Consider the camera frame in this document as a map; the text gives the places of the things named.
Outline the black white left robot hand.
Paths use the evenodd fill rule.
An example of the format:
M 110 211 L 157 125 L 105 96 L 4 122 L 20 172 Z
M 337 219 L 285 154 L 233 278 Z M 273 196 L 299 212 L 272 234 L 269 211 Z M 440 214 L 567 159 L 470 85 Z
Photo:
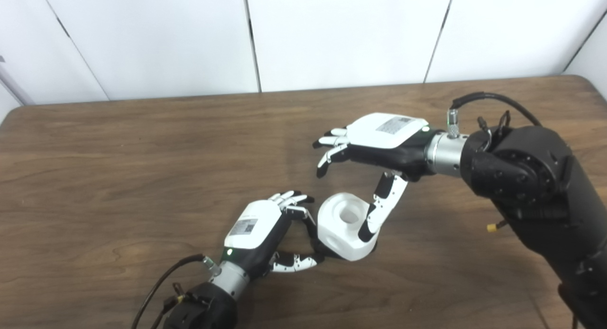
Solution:
M 238 266 L 250 281 L 270 272 L 294 273 L 322 264 L 325 255 L 318 251 L 298 254 L 279 250 L 295 221 L 305 225 L 309 238 L 317 238 L 316 221 L 305 203 L 314 203 L 314 198 L 301 191 L 286 191 L 247 204 L 225 237 L 221 262 Z

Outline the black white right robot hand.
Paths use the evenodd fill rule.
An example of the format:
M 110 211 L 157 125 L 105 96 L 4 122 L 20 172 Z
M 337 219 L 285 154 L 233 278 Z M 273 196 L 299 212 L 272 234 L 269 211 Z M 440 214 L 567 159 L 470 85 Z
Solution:
M 332 163 L 355 161 L 386 169 L 381 175 L 358 238 L 369 242 L 379 232 L 400 200 L 408 182 L 418 182 L 434 171 L 426 156 L 437 130 L 421 118 L 371 113 L 344 128 L 334 128 L 313 143 L 314 149 L 328 147 L 317 164 L 322 178 Z

